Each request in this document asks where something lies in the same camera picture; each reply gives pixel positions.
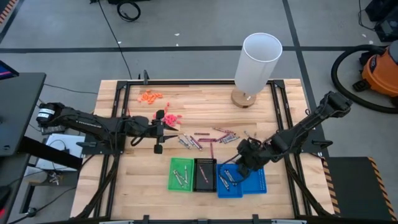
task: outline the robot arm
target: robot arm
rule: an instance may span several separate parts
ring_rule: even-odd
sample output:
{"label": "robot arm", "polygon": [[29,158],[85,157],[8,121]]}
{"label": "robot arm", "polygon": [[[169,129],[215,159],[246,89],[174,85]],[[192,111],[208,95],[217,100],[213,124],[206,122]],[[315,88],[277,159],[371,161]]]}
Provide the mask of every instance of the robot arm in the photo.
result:
{"label": "robot arm", "polygon": [[39,106],[36,121],[41,127],[63,125],[94,136],[96,140],[112,148],[119,135],[133,137],[132,146],[143,138],[156,138],[155,153],[162,153],[159,143],[175,136],[164,136],[164,129],[177,131],[161,121],[164,111],[156,112],[156,119],[149,120],[143,116],[125,116],[104,118],[67,107],[61,103],[42,103]]}
{"label": "robot arm", "polygon": [[307,139],[308,133],[327,118],[342,118],[350,111],[352,102],[340,93],[327,93],[315,111],[296,124],[293,128],[276,132],[269,139],[260,142],[257,139],[244,139],[239,143],[241,157],[239,172],[242,176],[248,170],[258,170],[269,161],[277,162],[286,154],[298,153]]}

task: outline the black tray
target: black tray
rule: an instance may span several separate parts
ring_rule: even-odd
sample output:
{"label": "black tray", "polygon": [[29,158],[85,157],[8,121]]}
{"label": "black tray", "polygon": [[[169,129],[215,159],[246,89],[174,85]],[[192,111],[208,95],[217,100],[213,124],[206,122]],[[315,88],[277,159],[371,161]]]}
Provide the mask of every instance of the black tray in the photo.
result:
{"label": "black tray", "polygon": [[[216,159],[194,159],[195,165],[193,166],[193,191],[194,192],[216,192]],[[203,174],[199,168],[203,169],[207,181],[203,178]]]}

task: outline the yellow and black tape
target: yellow and black tape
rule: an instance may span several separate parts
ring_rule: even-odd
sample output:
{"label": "yellow and black tape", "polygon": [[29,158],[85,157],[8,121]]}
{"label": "yellow and black tape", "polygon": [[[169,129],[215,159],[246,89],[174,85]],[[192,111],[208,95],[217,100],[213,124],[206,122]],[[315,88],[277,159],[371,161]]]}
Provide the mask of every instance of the yellow and black tape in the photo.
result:
{"label": "yellow and black tape", "polygon": [[11,10],[16,2],[17,0],[10,0],[8,2],[6,8],[4,8],[3,12],[0,14],[0,24],[2,24],[6,20],[6,17],[8,16],[8,14],[11,13]]}
{"label": "yellow and black tape", "polygon": [[368,159],[373,166],[374,174],[376,175],[377,181],[379,182],[380,190],[383,194],[384,200],[386,201],[388,211],[391,214],[391,219],[392,219],[392,221],[397,221],[397,216],[394,213],[394,209],[392,209],[390,200],[388,199],[388,194],[387,194],[386,188],[384,187],[383,181],[381,180],[381,175],[380,175],[379,169],[377,168],[376,161],[372,157],[368,157]]}
{"label": "yellow and black tape", "polygon": [[335,186],[333,185],[333,183],[331,181],[330,170],[329,170],[328,163],[325,160],[325,158],[322,158],[322,164],[323,164],[323,171],[325,173],[326,182],[327,182],[328,188],[329,188],[331,203],[333,204],[333,209],[334,209],[336,215],[340,215],[340,209],[338,208],[338,201],[336,198]]}

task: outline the black hose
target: black hose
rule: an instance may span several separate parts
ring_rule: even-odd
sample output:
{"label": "black hose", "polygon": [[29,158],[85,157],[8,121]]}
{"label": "black hose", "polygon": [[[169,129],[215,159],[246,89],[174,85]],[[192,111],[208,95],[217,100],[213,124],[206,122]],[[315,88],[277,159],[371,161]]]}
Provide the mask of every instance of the black hose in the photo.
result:
{"label": "black hose", "polygon": [[345,51],[336,59],[333,66],[331,67],[331,80],[333,81],[333,84],[335,85],[336,89],[341,94],[345,95],[345,97],[351,99],[355,103],[357,103],[363,107],[366,107],[370,110],[374,110],[374,111],[378,111],[378,112],[382,112],[382,113],[398,114],[398,108],[390,108],[390,107],[386,107],[386,106],[376,105],[374,103],[366,101],[366,100],[352,94],[340,83],[340,81],[337,77],[338,67],[340,66],[340,63],[347,56],[349,56],[355,52],[359,52],[359,51],[368,51],[368,52],[371,52],[372,54],[383,54],[385,52],[385,50],[386,49],[384,47],[378,47],[375,45],[366,44],[366,45],[359,45],[359,46],[353,47],[352,49]]}
{"label": "black hose", "polygon": [[[137,9],[137,11],[138,11],[138,15],[137,15],[136,17],[129,17],[129,16],[127,15],[127,13],[123,12],[123,11],[120,9],[120,7],[121,7],[122,5],[124,5],[124,4],[130,4],[130,5],[132,5],[133,7],[135,7],[135,8]],[[136,21],[136,20],[141,16],[141,9],[140,9],[139,6],[138,6],[135,2],[133,2],[132,0],[123,0],[123,1],[119,2],[119,3],[118,3],[117,10],[118,10],[118,14],[119,14],[120,18],[122,18],[122,20],[127,21],[127,22]]]}

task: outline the concrete floor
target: concrete floor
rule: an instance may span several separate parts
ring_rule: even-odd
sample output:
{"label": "concrete floor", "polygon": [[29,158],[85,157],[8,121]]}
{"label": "concrete floor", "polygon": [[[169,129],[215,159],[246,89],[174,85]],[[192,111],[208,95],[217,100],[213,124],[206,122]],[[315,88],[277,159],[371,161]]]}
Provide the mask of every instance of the concrete floor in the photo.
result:
{"label": "concrete floor", "polygon": [[[124,53],[133,78],[143,69],[152,79],[233,78],[239,50],[202,48],[202,51],[192,51],[162,47],[177,44],[180,47],[235,46],[241,45],[244,38],[254,32],[273,34],[284,46],[344,47],[370,41],[382,45],[375,33],[358,25],[357,0],[151,0],[138,5],[142,10],[141,18],[127,23],[116,14],[116,6],[103,1],[104,11],[121,47],[143,47]],[[292,20],[289,20],[287,6],[290,6]],[[363,19],[365,24],[371,25],[367,15],[364,14]],[[103,47],[117,45],[98,3],[89,4],[89,0],[25,0],[0,43],[0,52],[3,52],[0,60],[19,72],[45,72],[49,84],[98,91],[102,79],[128,78],[120,53],[96,52]],[[69,52],[72,51],[70,48],[80,48],[80,53]],[[15,52],[15,49],[21,54],[4,53]],[[318,103],[327,91],[334,89],[330,68],[340,53],[318,49],[303,51],[301,57],[301,52],[285,51],[272,77],[309,81],[305,83],[308,99],[315,97]],[[339,70],[347,86],[358,77],[360,67],[356,59],[352,56]],[[366,97],[378,103],[386,101],[375,94]],[[96,97],[45,86],[41,99],[60,101],[90,112],[95,107]],[[353,105],[345,118],[328,120],[323,125],[326,138],[335,142],[329,147],[331,156],[375,158],[395,208],[398,208],[397,126],[396,115],[373,112],[358,105]],[[41,134],[31,127],[26,135],[42,139]],[[21,192],[25,191],[25,186],[22,184]],[[37,189],[31,205],[40,207],[65,189]],[[67,219],[73,194],[74,191],[67,193],[35,218],[21,223]],[[10,221],[20,217],[17,212],[22,196],[18,196]]]}

